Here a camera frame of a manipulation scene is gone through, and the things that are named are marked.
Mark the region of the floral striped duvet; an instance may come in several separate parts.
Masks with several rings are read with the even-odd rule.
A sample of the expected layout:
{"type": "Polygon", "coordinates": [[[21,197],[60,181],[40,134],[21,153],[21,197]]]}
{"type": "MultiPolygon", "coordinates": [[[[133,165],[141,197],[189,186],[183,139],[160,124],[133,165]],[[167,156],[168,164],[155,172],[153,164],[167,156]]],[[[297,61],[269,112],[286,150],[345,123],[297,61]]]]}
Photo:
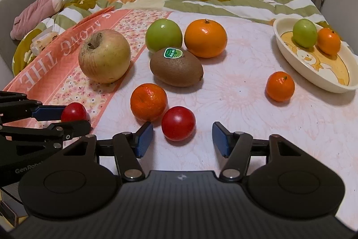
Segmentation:
{"type": "Polygon", "coordinates": [[[12,59],[12,72],[17,75],[35,56],[30,44],[35,36],[52,27],[62,34],[85,17],[107,7],[116,9],[176,10],[214,16],[241,17],[262,24],[273,24],[278,17],[304,17],[328,27],[324,16],[311,0],[63,0],[59,12],[36,21],[34,29],[19,43],[12,59]]]}

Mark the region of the pink floral bed sheet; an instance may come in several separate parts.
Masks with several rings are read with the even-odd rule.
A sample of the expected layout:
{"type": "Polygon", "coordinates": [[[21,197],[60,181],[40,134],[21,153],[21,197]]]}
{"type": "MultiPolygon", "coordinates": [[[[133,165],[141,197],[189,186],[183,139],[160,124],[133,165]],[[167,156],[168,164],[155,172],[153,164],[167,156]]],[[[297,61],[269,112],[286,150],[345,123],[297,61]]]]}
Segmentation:
{"type": "MultiPolygon", "coordinates": [[[[160,10],[102,10],[85,18],[46,48],[6,90],[25,93],[44,104],[84,104],[94,134],[109,139],[116,133],[139,127],[130,110],[135,88],[155,83],[145,46],[148,26],[167,18],[185,29],[200,14],[160,10]],[[130,70],[118,82],[91,82],[78,66],[79,46],[101,29],[123,34],[132,50],[130,70]]],[[[242,131],[258,139],[277,133],[334,170],[345,184],[345,197],[337,213],[341,221],[357,228],[357,92],[334,94],[322,90],[298,74],[281,55],[271,26],[241,18],[216,17],[228,34],[226,50],[203,59],[204,76],[193,87],[163,84],[170,107],[183,106],[196,117],[196,130],[187,141],[168,141],[159,124],[154,140],[140,159],[150,170],[214,170],[224,158],[214,146],[211,129],[219,121],[228,130],[242,131]],[[288,73],[295,91],[287,102],[266,95],[268,78],[288,73]]]]}

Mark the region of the cream oval dish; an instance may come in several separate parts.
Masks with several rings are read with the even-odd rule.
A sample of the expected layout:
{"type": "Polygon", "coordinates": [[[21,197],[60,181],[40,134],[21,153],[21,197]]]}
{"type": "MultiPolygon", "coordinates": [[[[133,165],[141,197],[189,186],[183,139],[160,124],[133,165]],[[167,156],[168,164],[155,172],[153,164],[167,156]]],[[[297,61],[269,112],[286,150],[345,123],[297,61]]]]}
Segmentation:
{"type": "Polygon", "coordinates": [[[345,93],[357,90],[357,55],[346,42],[341,42],[336,56],[329,56],[317,47],[305,49],[294,42],[292,30],[296,17],[274,21],[277,46],[288,63],[304,78],[323,90],[345,93]]]}

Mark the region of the large green apple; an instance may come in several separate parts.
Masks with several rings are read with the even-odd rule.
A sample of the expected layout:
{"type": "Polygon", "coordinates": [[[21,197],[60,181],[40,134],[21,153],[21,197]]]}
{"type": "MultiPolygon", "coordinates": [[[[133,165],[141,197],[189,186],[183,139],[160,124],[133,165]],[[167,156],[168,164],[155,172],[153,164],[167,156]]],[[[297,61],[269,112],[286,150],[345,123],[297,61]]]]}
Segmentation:
{"type": "Polygon", "coordinates": [[[147,29],[145,43],[152,53],[167,47],[181,48],[183,35],[180,27],[174,21],[158,19],[147,29]]]}

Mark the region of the pink plush toy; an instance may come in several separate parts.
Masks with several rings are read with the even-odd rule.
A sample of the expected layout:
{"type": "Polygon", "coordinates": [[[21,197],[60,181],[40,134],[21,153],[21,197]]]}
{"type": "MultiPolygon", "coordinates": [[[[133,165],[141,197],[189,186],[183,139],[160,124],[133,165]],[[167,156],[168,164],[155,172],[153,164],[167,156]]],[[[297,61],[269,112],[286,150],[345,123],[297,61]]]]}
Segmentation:
{"type": "Polygon", "coordinates": [[[12,40],[22,40],[41,21],[58,13],[62,0],[36,0],[14,19],[10,32],[12,40]]]}

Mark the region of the brown kiwi with sticker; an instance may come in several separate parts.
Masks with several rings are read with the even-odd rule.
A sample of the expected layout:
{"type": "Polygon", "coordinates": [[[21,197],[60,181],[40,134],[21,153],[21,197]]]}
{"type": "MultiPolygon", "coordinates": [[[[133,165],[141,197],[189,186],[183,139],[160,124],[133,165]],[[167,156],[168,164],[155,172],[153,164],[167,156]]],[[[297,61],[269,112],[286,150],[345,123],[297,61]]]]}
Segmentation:
{"type": "Polygon", "coordinates": [[[201,62],[192,53],[174,47],[155,52],[149,65],[157,79],[175,87],[195,86],[204,76],[201,62]]]}

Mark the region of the large yellow-red apple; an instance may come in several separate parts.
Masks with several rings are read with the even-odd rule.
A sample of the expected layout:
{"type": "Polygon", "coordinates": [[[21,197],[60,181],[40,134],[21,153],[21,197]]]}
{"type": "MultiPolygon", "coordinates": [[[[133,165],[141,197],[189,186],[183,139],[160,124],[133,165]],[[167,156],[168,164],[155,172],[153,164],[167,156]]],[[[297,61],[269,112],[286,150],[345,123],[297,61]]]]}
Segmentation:
{"type": "Polygon", "coordinates": [[[89,79],[101,84],[119,80],[130,66],[131,50],[127,39],[115,30],[99,30],[81,45],[78,63],[89,79]]]}

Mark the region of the small mandarin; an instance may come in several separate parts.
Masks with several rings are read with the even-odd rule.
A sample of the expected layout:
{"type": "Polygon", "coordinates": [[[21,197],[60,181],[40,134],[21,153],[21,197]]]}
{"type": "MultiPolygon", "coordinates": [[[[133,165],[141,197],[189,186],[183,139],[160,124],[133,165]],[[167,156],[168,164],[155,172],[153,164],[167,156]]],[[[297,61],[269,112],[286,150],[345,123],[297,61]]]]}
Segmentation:
{"type": "Polygon", "coordinates": [[[156,84],[138,86],[130,97],[130,109],[136,119],[153,122],[167,109],[167,94],[156,84]]]}
{"type": "Polygon", "coordinates": [[[274,72],[267,80],[266,95],[276,102],[283,103],[289,101],[294,91],[294,80],[284,71],[274,72]]]}

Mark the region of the small snack packet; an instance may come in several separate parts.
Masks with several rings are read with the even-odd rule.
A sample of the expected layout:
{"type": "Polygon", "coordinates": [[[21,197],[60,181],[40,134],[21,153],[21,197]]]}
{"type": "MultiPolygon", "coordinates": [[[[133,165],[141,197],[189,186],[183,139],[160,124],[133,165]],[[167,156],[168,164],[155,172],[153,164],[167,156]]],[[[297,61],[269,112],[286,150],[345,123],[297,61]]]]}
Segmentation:
{"type": "Polygon", "coordinates": [[[57,36],[58,32],[54,31],[52,26],[45,29],[42,33],[33,38],[30,45],[32,54],[34,56],[39,55],[57,36]]]}

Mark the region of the red cherry tomato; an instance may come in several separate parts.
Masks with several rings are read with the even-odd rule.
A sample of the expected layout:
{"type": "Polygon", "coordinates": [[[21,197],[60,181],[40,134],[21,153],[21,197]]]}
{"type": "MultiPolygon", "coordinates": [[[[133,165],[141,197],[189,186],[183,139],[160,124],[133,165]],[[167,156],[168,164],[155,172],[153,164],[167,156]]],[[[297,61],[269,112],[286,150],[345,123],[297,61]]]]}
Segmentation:
{"type": "Polygon", "coordinates": [[[70,103],[61,114],[61,122],[68,123],[73,121],[87,120],[87,111],[81,103],[70,103]]]}
{"type": "Polygon", "coordinates": [[[174,142],[189,138],[195,126],[194,113],[182,106],[171,107],[161,120],[161,129],[164,136],[174,142]]]}

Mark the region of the small green apple in dish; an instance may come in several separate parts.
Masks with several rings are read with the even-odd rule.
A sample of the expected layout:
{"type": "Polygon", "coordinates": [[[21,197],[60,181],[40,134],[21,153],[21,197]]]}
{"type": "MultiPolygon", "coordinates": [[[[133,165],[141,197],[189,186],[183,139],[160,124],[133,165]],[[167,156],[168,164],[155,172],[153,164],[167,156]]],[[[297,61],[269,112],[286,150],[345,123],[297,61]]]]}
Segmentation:
{"type": "Polygon", "coordinates": [[[300,19],[293,26],[292,38],[301,47],[311,48],[317,42],[317,28],[310,20],[300,19]]]}

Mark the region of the small orange in dish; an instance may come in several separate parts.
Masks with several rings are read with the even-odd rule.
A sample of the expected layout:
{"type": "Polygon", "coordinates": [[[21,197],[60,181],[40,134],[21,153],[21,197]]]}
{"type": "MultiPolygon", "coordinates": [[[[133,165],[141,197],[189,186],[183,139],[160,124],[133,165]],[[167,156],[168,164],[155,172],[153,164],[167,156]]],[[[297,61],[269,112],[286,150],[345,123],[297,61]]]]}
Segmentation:
{"type": "Polygon", "coordinates": [[[323,53],[335,56],[340,51],[341,40],[330,28],[322,28],[318,31],[317,46],[323,53]]]}

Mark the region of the large orange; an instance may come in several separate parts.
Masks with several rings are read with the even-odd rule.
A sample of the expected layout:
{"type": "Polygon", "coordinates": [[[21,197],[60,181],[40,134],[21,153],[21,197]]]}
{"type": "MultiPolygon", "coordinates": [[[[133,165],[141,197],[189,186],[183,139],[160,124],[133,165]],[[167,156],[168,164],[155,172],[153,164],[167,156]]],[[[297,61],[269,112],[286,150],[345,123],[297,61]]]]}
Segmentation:
{"type": "Polygon", "coordinates": [[[214,58],[222,54],[228,36],[224,27],[210,19],[191,22],[184,34],[184,44],[189,52],[200,58],[214,58]]]}

